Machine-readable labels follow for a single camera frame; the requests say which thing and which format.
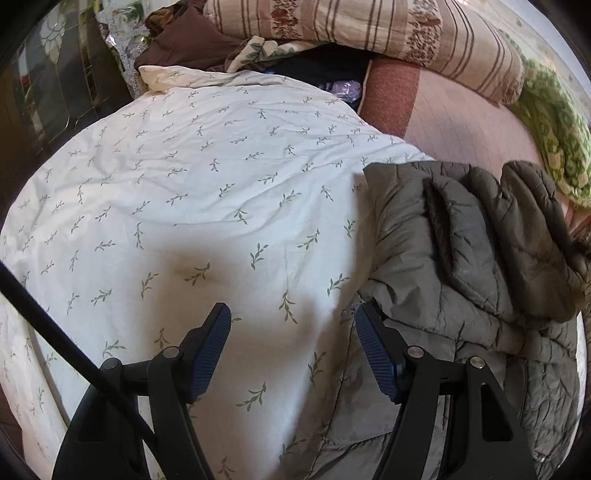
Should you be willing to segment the grey quilted puffer jacket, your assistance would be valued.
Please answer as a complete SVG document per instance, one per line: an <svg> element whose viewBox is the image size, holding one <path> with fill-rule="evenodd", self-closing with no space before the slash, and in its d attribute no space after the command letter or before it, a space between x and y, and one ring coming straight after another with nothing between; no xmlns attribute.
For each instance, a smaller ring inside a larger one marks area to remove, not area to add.
<svg viewBox="0 0 591 480"><path fill-rule="evenodd" d="M543 169L511 161L495 176L438 161L374 163L368 279L322 350L328 390L280 460L284 479L368 479L398 407L381 393L353 327L376 300L386 323L434 357L482 357L527 436L536 474L550 478L578 426L577 315L590 282L556 189Z"/></svg>

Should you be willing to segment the white leaf print duvet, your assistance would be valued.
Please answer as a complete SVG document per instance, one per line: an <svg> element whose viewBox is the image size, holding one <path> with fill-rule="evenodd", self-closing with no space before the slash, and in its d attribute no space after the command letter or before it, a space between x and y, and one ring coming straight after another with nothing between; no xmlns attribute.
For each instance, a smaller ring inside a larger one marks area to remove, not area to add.
<svg viewBox="0 0 591 480"><path fill-rule="evenodd" d="M1 259L95 363L151 359L217 302L232 326L189 415L218 479L320 463L342 319L369 276L363 168L424 154L279 75L146 67L148 92L26 183Z"/></svg>

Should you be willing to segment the pink quilted mattress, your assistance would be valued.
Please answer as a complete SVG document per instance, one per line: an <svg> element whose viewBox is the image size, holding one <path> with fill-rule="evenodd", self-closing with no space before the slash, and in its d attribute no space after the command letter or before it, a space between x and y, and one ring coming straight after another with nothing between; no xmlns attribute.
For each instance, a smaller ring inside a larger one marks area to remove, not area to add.
<svg viewBox="0 0 591 480"><path fill-rule="evenodd" d="M389 57L370 62L361 116L439 161L472 164L499 176L505 163L524 160L547 173L532 134L508 106L412 63ZM569 230L581 233L590 225L590 206L575 205L551 182Z"/></svg>

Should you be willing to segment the green patterned blanket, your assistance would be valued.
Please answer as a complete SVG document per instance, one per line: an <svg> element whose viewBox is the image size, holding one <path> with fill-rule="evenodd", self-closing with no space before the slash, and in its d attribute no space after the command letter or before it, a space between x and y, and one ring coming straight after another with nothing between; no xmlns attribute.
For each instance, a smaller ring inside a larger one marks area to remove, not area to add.
<svg viewBox="0 0 591 480"><path fill-rule="evenodd" d="M502 103L526 125L543 166L561 192L581 208L590 206L590 131L585 117L560 80L543 63L526 57L505 37L521 61Z"/></svg>

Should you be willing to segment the dark wooden cabinet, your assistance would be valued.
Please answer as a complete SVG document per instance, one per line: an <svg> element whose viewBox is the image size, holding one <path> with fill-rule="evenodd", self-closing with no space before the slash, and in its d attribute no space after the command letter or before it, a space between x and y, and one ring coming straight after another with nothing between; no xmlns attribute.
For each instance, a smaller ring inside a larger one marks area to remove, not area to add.
<svg viewBox="0 0 591 480"><path fill-rule="evenodd" d="M1 200L81 130L131 101L97 19L100 1L60 1L1 70Z"/></svg>

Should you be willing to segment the striped floral pillow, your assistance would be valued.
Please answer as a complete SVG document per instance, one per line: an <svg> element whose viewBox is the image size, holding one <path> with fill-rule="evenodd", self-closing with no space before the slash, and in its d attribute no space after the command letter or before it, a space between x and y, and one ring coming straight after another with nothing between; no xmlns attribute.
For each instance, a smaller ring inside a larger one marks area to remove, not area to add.
<svg viewBox="0 0 591 480"><path fill-rule="evenodd" d="M517 49L459 1L208 1L204 16L242 39L332 42L403 60L505 105L523 88Z"/></svg>

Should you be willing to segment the brown cloth pile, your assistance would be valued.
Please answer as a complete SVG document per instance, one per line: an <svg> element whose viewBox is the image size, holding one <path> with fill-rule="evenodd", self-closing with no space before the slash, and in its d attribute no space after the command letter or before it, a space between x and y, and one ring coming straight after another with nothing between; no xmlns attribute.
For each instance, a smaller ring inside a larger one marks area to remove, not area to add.
<svg viewBox="0 0 591 480"><path fill-rule="evenodd" d="M245 40L225 35L204 16L205 1L178 1L150 13L145 19L148 47L134 67L183 66L225 71L245 47Z"/></svg>

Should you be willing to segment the floral plastic bag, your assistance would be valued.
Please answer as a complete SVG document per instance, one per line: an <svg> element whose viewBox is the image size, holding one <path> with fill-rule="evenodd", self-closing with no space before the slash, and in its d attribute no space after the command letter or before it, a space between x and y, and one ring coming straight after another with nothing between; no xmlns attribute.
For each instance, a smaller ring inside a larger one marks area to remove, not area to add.
<svg viewBox="0 0 591 480"><path fill-rule="evenodd" d="M134 62L148 46L145 1L95 1L94 13L103 41L115 58L132 98L140 96L141 85Z"/></svg>

